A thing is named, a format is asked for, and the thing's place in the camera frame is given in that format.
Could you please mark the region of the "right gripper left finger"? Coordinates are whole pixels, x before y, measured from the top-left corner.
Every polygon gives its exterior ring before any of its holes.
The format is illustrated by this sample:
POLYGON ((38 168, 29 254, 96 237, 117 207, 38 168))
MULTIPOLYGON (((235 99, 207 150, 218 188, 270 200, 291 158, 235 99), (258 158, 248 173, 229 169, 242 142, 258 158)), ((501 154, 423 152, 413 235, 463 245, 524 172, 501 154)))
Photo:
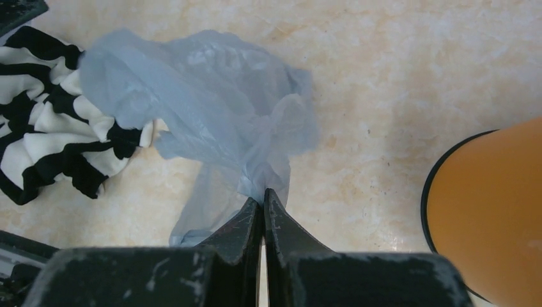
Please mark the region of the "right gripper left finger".
POLYGON ((257 306, 263 212, 253 199, 191 248, 58 251, 25 306, 257 306))

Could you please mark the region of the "orange gold-rimmed trash bin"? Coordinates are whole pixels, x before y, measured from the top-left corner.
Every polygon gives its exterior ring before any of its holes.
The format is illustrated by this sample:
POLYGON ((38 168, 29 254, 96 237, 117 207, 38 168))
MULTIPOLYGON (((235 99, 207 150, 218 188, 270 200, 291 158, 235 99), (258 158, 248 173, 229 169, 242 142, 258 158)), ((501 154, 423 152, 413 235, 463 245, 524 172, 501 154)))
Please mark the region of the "orange gold-rimmed trash bin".
POLYGON ((421 222, 432 252, 497 306, 541 305, 541 119, 457 143, 431 169, 421 222))

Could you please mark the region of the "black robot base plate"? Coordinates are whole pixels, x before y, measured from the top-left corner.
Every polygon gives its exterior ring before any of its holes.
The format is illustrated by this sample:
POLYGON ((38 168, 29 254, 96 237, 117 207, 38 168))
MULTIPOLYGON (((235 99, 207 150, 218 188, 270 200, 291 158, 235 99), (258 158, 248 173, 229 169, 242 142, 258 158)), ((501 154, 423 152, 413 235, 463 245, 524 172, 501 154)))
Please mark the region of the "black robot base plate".
POLYGON ((37 275, 58 250, 2 230, 1 306, 22 306, 37 275))

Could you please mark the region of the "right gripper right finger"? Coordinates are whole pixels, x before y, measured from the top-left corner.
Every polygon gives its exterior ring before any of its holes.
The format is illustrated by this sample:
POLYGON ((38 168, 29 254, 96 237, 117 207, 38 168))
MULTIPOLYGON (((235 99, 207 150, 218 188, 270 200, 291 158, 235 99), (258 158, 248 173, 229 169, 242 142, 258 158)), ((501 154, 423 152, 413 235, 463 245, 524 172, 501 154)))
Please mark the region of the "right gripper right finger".
POLYGON ((471 306, 458 270, 429 253, 337 252, 265 191, 270 306, 471 306))

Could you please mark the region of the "translucent blue plastic trash bag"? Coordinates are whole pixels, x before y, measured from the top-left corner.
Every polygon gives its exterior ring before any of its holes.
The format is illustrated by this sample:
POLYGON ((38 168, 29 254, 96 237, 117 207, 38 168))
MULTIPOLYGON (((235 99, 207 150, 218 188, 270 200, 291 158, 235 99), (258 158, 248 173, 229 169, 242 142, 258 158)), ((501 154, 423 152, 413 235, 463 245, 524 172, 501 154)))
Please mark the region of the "translucent blue plastic trash bag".
POLYGON ((231 33, 155 42, 116 30, 85 51, 79 77, 121 128, 162 120, 161 157, 201 163, 171 246, 199 244, 267 189, 286 202, 290 159, 319 142, 311 73, 231 33))

